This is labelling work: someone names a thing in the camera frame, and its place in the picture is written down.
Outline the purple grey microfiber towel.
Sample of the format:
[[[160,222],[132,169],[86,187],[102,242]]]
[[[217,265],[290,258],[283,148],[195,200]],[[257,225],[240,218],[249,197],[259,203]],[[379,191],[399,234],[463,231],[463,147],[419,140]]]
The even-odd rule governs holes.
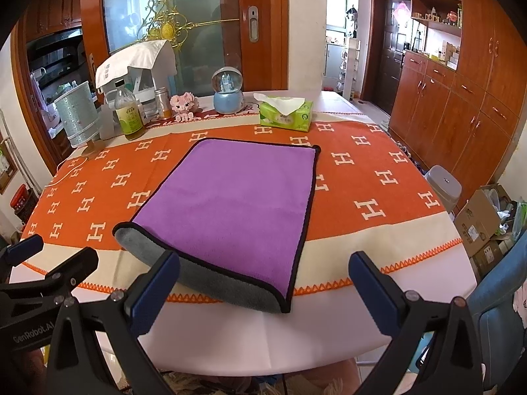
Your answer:
[[[200,140],[131,219],[114,226],[113,237],[148,266],[174,251],[178,282],[197,293],[287,314],[320,152],[317,145]]]

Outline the blue fabric chair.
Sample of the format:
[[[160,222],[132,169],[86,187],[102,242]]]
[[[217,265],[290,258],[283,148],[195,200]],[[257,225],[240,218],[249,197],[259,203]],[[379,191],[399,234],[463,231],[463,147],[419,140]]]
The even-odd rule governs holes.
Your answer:
[[[526,281],[526,235],[468,297],[485,366],[483,388],[501,386],[526,350],[526,329],[513,309],[513,295]]]

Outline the open cardboard box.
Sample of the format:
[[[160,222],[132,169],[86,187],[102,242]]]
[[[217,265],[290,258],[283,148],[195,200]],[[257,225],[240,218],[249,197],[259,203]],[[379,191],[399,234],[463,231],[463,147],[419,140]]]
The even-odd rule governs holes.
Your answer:
[[[454,219],[479,283],[526,228],[526,201],[512,200],[500,184],[482,186]]]

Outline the pale green ribbed bucket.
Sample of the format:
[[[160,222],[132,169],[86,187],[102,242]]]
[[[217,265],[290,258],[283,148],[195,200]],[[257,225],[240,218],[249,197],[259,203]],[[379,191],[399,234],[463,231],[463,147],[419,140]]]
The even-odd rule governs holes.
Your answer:
[[[99,134],[101,122],[85,81],[59,96],[54,105],[72,148],[78,148]]]

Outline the yellow-label plastic bottle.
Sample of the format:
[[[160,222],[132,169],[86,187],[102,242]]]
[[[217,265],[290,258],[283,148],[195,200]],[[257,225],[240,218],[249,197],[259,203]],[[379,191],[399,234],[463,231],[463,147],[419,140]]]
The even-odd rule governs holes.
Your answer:
[[[125,79],[119,79],[114,84],[116,86],[114,109],[123,135],[131,141],[144,134],[143,119],[138,109],[136,97],[125,86]]]

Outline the grey plastic stool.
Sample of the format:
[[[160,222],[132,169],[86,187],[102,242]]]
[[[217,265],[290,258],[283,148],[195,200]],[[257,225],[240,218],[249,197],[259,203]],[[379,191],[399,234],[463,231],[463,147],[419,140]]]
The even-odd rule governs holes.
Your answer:
[[[439,197],[447,212],[452,212],[462,193],[462,186],[448,170],[434,165],[425,174],[425,179]]]

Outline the small glass jar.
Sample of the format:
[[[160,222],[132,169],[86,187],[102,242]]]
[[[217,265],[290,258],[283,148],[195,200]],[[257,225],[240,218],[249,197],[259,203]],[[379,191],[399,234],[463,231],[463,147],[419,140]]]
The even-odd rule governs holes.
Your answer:
[[[158,88],[155,91],[155,102],[158,115],[162,119],[172,118],[172,107],[170,106],[170,99],[166,87]]]

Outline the pink plush toy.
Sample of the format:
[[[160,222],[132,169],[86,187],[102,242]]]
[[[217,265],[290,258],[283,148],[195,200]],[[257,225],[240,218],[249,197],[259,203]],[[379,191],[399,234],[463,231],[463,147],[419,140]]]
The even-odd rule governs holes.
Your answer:
[[[170,106],[176,122],[190,121],[198,112],[201,112],[197,97],[190,92],[172,96]]]

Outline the orange H-pattern table blanket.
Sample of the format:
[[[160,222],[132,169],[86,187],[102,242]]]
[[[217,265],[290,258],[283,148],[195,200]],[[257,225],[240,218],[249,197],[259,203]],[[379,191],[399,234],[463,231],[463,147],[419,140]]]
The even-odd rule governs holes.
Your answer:
[[[321,115],[302,133],[262,127],[245,115],[165,124],[132,142],[117,137],[92,159],[74,153],[26,225],[26,235],[38,234],[45,243],[26,267],[44,275],[89,246],[99,253],[99,267],[85,288],[110,293],[127,287],[144,266],[119,247],[113,227],[134,214],[191,146],[210,138],[320,147],[298,296],[348,286],[347,258],[354,250],[391,273],[462,245],[430,185],[367,118]]]

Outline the white house-shaped box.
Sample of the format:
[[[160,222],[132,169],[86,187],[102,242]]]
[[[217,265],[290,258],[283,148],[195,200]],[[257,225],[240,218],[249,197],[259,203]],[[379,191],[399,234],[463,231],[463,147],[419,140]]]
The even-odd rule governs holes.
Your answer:
[[[155,99],[155,91],[166,88],[169,95],[176,93],[176,60],[168,40],[152,40],[129,45],[112,54],[96,72],[96,89],[112,103],[115,83],[123,79],[125,85],[141,103]]]

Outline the blue snow globe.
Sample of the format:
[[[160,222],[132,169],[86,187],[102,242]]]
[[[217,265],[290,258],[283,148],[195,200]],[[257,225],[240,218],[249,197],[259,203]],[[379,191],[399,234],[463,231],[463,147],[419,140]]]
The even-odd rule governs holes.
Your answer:
[[[240,112],[245,105],[242,91],[243,76],[241,72],[231,66],[217,69],[212,74],[213,108],[223,115]]]

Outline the green tissue box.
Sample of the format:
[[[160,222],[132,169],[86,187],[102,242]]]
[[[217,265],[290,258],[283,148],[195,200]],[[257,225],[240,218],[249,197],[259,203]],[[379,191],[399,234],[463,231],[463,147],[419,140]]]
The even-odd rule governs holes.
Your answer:
[[[313,114],[313,102],[303,97],[268,96],[254,93],[259,107],[260,125],[308,132]]]

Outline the wooden glass sliding door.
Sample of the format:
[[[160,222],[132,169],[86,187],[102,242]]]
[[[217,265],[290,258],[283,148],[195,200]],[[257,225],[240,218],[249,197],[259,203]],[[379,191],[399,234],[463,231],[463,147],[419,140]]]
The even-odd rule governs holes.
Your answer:
[[[88,72],[123,48],[166,40],[175,87],[212,92],[212,73],[231,66],[246,91],[288,86],[289,0],[80,0]]]

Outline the white shoe rack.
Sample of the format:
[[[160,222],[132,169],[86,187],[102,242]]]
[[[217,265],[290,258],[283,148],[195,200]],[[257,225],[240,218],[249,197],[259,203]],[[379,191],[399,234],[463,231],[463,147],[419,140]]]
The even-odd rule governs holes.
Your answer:
[[[347,48],[341,54],[340,79],[337,86],[342,97],[348,101],[352,101],[355,97],[360,49],[359,39],[349,39]]]

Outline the dark brown entrance door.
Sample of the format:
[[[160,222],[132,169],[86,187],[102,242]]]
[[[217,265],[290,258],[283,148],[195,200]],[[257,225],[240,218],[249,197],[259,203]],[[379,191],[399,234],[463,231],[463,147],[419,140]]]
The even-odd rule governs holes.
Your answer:
[[[383,0],[380,59],[373,102],[391,114],[402,72],[404,45],[411,36],[410,0]]]

